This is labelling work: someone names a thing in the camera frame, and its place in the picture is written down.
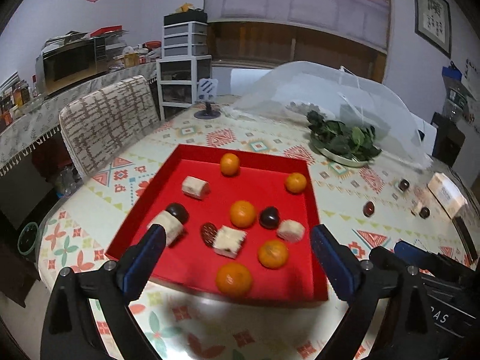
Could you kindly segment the beige sugarcane piece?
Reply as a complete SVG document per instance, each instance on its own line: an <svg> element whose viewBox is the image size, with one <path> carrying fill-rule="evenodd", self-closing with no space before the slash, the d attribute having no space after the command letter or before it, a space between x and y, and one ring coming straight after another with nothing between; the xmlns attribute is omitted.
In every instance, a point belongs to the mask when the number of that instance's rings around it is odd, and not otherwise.
<svg viewBox="0 0 480 360"><path fill-rule="evenodd" d="M280 222L277 229L277 236L287 242L300 242L305 233L305 228L300 222L292 219L285 219Z"/></svg>
<svg viewBox="0 0 480 360"><path fill-rule="evenodd" d="M247 233L245 231L222 226L216 233L213 249L216 254L235 259L246 238Z"/></svg>
<svg viewBox="0 0 480 360"><path fill-rule="evenodd" d="M166 232L166 246L170 246L176 238L182 233L184 226L175 216L168 211L161 211L154 219L149 222L148 227L151 225L160 225Z"/></svg>

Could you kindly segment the dark plum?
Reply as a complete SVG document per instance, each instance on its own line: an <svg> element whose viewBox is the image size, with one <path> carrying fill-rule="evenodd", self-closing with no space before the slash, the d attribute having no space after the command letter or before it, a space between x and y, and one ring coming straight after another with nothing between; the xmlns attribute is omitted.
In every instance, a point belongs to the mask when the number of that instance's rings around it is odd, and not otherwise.
<svg viewBox="0 0 480 360"><path fill-rule="evenodd" d="M410 183L406 179L402 179L398 183L398 189L402 192L408 190L409 186L410 186Z"/></svg>
<svg viewBox="0 0 480 360"><path fill-rule="evenodd" d="M175 217L181 224L186 224L189 220L189 212L178 202L168 204L165 210Z"/></svg>
<svg viewBox="0 0 480 360"><path fill-rule="evenodd" d="M431 211L428 207L424 206L420 209L419 216L422 219L427 219L431 215Z"/></svg>

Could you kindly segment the orange tangerine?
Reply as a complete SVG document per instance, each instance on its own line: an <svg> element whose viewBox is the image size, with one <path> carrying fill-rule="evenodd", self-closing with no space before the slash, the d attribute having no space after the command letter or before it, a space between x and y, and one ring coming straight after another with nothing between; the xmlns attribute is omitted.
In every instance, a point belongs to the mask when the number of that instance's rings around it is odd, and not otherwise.
<svg viewBox="0 0 480 360"><path fill-rule="evenodd" d="M285 179L286 190L292 194L300 194L307 186L307 178L299 173L290 173Z"/></svg>
<svg viewBox="0 0 480 360"><path fill-rule="evenodd" d="M267 269L279 269L283 267L289 258L287 245L279 240L264 242L257 251L259 263Z"/></svg>
<svg viewBox="0 0 480 360"><path fill-rule="evenodd" d="M240 167L239 157L232 153L224 154L220 159L220 172L224 176L234 176Z"/></svg>
<svg viewBox="0 0 480 360"><path fill-rule="evenodd" d="M230 206L231 223L237 228L249 228L256 220L256 209L248 201L236 201Z"/></svg>

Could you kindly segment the red jujube date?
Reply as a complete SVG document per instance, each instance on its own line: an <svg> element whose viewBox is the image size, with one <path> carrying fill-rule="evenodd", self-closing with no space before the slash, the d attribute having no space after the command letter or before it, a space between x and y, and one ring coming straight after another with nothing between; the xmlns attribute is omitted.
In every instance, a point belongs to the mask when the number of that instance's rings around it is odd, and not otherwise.
<svg viewBox="0 0 480 360"><path fill-rule="evenodd" d="M364 204L364 207L363 207L364 216L371 217L374 214L374 211L375 211L375 206L373 202L368 201Z"/></svg>
<svg viewBox="0 0 480 360"><path fill-rule="evenodd" d="M213 247L217 233L218 228L213 223L206 222L200 227L200 236L207 247Z"/></svg>

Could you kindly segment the dark plum table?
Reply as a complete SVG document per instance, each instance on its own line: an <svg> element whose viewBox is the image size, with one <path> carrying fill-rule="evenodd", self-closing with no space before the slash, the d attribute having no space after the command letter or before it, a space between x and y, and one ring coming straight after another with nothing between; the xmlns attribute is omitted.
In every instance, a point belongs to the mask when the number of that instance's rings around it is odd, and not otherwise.
<svg viewBox="0 0 480 360"><path fill-rule="evenodd" d="M275 206L268 206L259 213L259 224L268 230L277 229L280 223L280 214Z"/></svg>

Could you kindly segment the beige sugarcane piece edge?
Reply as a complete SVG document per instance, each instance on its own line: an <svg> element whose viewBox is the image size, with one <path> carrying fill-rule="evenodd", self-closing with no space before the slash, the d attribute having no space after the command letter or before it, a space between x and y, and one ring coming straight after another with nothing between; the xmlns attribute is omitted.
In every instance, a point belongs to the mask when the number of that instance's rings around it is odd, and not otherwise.
<svg viewBox="0 0 480 360"><path fill-rule="evenodd" d="M206 180L189 175L183 180L181 191L188 197L203 200L210 193L210 185Z"/></svg>

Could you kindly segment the orange tangerine tray front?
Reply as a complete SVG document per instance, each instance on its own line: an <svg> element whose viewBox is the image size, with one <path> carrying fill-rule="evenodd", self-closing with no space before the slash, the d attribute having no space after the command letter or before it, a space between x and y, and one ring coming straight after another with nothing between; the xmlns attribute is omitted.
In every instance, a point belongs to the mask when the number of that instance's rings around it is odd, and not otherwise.
<svg viewBox="0 0 480 360"><path fill-rule="evenodd" d="M253 277L244 265L230 262L220 267L215 284L226 297L243 297L251 290Z"/></svg>

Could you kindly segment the red tray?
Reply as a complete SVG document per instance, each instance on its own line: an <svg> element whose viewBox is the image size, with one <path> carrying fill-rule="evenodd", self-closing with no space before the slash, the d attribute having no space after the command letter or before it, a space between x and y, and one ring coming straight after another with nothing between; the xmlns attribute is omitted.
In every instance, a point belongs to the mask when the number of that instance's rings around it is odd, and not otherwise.
<svg viewBox="0 0 480 360"><path fill-rule="evenodd" d="M282 220L300 222L310 231L320 222L311 184L303 192L292 194L285 187L290 173L309 175L308 164L298 158L239 151L238 174L227 177L221 173L221 157L226 149L198 145L178 145L125 218L106 250L109 258L118 260L131 245L137 244L147 226L170 203L180 203L189 212L183 233L168 246L157 262L151 278L159 284L175 289L207 293L221 297L215 284L216 273L230 258L215 253L200 236L200 227L206 222L217 228L233 228L230 206L236 201L248 201L257 212L275 206ZM206 180L210 193L202 200L182 193L182 182L187 176ZM247 238L242 244L236 263L244 265L252 274L253 286L240 302L254 305L301 305L324 302L328 298L326 276L312 252L310 236L299 242L287 243L287 263L276 270L263 267L257 251L264 242L277 234L262 228L258 220L245 229Z"/></svg>

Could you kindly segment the white chair back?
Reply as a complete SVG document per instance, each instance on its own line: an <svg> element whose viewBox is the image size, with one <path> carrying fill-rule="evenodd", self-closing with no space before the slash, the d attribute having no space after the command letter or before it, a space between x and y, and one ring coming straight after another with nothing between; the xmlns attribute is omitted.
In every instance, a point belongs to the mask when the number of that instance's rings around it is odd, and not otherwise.
<svg viewBox="0 0 480 360"><path fill-rule="evenodd" d="M427 123L424 119L418 117L414 113L412 113L412 117L416 122L416 128L420 135L421 147L428 155L432 155L437 136L437 128Z"/></svg>

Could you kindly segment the patterned fabric chair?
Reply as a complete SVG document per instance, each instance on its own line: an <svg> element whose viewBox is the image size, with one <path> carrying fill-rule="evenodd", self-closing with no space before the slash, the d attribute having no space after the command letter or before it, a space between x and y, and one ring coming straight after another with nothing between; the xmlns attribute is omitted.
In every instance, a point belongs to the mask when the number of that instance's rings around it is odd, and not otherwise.
<svg viewBox="0 0 480 360"><path fill-rule="evenodd" d="M133 76L70 102L58 116L62 139L83 180L160 127L151 88Z"/></svg>

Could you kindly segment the white mesh food cover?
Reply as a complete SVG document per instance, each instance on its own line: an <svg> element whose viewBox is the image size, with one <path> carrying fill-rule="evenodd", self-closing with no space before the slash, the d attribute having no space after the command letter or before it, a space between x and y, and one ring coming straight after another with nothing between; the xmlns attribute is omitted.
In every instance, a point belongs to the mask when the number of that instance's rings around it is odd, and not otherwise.
<svg viewBox="0 0 480 360"><path fill-rule="evenodd" d="M344 69L304 61L285 63L259 78L224 111L232 119L271 119L304 126L307 113L316 111L349 127L373 126L375 145L396 161L417 169L432 164L400 97Z"/></svg>

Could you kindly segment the small desk fan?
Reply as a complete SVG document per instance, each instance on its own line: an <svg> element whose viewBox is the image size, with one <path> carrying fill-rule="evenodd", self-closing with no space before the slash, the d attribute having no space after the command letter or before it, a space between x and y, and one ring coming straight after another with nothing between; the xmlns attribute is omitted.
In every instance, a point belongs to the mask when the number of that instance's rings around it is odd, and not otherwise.
<svg viewBox="0 0 480 360"><path fill-rule="evenodd" d="M205 108L194 113L196 119L210 120L221 116L221 112L214 109L212 104L216 102L218 80L214 78L202 78L197 88L197 103L203 103Z"/></svg>

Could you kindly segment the white drawer cabinet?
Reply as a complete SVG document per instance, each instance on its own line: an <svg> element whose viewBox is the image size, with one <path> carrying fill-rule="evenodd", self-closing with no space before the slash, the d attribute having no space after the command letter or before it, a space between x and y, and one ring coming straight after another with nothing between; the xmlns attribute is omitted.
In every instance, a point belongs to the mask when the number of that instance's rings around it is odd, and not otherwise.
<svg viewBox="0 0 480 360"><path fill-rule="evenodd" d="M211 75L207 13L188 8L165 16L161 58L156 60L160 119L194 105L199 81Z"/></svg>

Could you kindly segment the microwave oven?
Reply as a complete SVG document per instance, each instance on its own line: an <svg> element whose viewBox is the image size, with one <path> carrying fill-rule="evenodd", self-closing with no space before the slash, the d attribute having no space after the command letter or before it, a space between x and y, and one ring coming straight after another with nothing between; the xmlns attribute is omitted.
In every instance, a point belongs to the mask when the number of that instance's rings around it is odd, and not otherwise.
<svg viewBox="0 0 480 360"><path fill-rule="evenodd" d="M35 64L37 88L45 96L107 71L105 39L93 37L41 52Z"/></svg>

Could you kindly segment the framed wall picture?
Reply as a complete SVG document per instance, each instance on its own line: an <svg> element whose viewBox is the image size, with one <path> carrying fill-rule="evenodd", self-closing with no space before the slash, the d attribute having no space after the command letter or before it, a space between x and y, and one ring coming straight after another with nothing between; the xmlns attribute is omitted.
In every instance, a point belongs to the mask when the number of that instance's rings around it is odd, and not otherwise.
<svg viewBox="0 0 480 360"><path fill-rule="evenodd" d="M448 58L452 54L452 22L446 0L414 0L415 33Z"/></svg>

